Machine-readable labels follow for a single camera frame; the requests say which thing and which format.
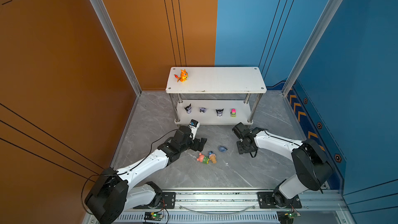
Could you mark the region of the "black white kuromi toy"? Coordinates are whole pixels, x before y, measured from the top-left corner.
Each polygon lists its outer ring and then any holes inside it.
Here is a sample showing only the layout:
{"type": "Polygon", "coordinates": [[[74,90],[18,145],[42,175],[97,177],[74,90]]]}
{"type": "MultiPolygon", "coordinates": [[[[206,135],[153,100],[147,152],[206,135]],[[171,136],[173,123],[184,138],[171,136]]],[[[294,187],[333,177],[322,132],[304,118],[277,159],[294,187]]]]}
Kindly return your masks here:
{"type": "Polygon", "coordinates": [[[184,108],[187,114],[190,114],[192,112],[192,105],[189,104],[187,107],[184,108]]]}

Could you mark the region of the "pink green block toy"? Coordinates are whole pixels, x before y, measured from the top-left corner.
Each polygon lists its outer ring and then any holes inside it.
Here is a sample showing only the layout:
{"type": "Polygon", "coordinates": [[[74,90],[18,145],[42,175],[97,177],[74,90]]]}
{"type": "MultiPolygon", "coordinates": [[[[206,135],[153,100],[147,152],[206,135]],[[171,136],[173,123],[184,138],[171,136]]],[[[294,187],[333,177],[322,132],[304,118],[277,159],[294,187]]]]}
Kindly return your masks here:
{"type": "Polygon", "coordinates": [[[231,109],[231,117],[236,117],[236,109],[231,109]]]}

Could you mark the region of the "grey purple kuromi toy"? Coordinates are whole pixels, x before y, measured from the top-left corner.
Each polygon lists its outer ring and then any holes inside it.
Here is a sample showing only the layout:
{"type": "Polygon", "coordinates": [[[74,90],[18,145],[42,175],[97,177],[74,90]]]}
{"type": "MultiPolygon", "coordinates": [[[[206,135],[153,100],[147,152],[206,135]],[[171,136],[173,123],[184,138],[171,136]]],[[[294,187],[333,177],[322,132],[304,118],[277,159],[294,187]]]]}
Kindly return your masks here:
{"type": "Polygon", "coordinates": [[[216,109],[217,117],[222,117],[223,116],[223,111],[224,111],[224,109],[216,109]]]}

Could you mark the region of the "orange fox toy figure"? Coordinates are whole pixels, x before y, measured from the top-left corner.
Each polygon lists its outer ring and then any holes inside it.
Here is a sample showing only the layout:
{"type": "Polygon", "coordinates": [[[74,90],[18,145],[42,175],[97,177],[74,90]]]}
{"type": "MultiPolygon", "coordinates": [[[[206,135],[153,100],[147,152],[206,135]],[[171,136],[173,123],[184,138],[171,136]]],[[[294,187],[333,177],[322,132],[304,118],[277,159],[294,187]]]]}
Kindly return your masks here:
{"type": "Polygon", "coordinates": [[[180,71],[180,75],[175,74],[174,76],[177,79],[177,82],[184,83],[188,79],[189,75],[186,69],[181,69],[180,71]]]}

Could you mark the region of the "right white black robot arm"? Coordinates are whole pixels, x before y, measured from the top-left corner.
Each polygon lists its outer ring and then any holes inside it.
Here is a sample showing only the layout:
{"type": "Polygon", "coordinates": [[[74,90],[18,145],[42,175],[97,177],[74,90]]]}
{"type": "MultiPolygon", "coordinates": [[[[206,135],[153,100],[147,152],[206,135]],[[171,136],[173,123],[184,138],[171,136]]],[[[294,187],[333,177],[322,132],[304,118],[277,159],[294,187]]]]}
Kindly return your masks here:
{"type": "Polygon", "coordinates": [[[325,151],[312,139],[292,140],[266,129],[249,129],[243,123],[235,125],[232,131],[239,139],[239,154],[248,153],[255,158],[259,149],[266,149],[293,162],[295,174],[282,181],[273,191],[271,203],[276,207],[291,206],[294,198],[307,190],[321,190],[334,173],[325,151]]]}

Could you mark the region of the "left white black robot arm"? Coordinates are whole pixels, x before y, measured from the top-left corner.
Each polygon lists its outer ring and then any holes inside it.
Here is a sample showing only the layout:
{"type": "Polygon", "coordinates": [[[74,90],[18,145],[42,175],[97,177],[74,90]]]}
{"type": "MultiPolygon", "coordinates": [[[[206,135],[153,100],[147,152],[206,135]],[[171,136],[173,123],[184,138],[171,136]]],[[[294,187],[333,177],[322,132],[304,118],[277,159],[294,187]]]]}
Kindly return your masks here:
{"type": "Polygon", "coordinates": [[[180,126],[174,136],[144,159],[118,170],[105,169],[97,177],[84,205],[101,224],[113,223],[126,209],[141,205],[157,207],[161,202],[161,188],[151,181],[140,187],[138,183],[177,161],[183,152],[202,151],[207,139],[196,138],[199,126],[198,121],[192,120],[188,126],[180,126]]]}

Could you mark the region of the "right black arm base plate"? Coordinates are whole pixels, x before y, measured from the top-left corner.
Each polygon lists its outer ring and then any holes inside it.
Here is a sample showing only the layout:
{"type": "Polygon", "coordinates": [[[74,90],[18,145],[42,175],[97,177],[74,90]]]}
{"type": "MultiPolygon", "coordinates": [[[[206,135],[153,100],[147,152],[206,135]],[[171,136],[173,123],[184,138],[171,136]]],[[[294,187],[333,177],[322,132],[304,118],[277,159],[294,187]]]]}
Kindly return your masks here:
{"type": "Polygon", "coordinates": [[[280,193],[274,192],[258,192],[258,203],[261,209],[266,208],[302,208],[301,200],[299,196],[295,196],[292,199],[285,198],[280,193]]]}

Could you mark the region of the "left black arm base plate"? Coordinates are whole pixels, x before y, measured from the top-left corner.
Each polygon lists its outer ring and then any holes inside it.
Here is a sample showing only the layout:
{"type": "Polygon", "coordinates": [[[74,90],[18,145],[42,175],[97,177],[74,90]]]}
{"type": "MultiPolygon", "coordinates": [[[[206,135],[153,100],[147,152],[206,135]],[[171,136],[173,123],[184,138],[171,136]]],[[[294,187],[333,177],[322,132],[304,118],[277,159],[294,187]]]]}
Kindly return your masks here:
{"type": "Polygon", "coordinates": [[[157,205],[140,205],[134,207],[134,209],[174,209],[176,203],[176,192],[163,192],[160,202],[157,205]]]}

